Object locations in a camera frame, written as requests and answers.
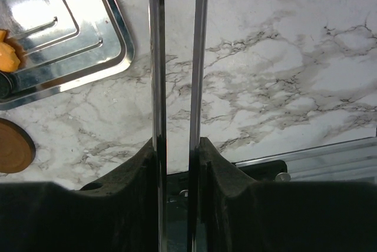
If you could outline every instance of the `white marble surface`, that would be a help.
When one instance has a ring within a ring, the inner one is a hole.
[[[37,144],[0,182],[69,188],[107,173],[151,137],[148,0],[118,0],[130,69],[0,112]],[[166,0],[168,171],[187,169],[194,0]],[[209,0],[202,135],[230,161],[375,135],[377,0]]]

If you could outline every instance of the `metal tray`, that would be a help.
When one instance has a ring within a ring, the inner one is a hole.
[[[124,71],[134,57],[115,0],[0,0],[0,29],[24,53],[0,110]]]
[[[377,137],[341,142],[235,163],[282,160],[293,181],[371,181],[377,184]]]

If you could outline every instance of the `black object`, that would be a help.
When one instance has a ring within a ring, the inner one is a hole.
[[[79,191],[53,183],[0,184],[0,250],[158,251],[156,163],[149,141]],[[272,182],[286,171],[282,161],[244,170],[201,139],[199,208],[207,248],[197,251],[377,251],[375,185]],[[169,232],[185,241],[187,173],[167,179],[168,208],[174,208]],[[169,247],[183,250],[171,251],[184,251],[185,243],[174,241]]]
[[[158,251],[156,172],[150,140],[80,191],[1,184],[0,250]]]
[[[0,72],[0,99],[8,97],[13,90],[14,83],[10,75]]]
[[[377,186],[258,182],[200,141],[208,251],[377,251]]]

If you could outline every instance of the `orange object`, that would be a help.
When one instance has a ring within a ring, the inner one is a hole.
[[[21,63],[13,47],[4,43],[6,31],[0,30],[0,71],[14,72]]]

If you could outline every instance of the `gray marble veining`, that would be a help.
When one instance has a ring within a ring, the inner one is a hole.
[[[168,171],[188,165],[195,0],[166,0]],[[137,55],[124,73],[0,112],[37,143],[0,181],[69,188],[151,137],[148,0],[118,0]],[[375,135],[377,0],[209,0],[202,135],[230,161]]]

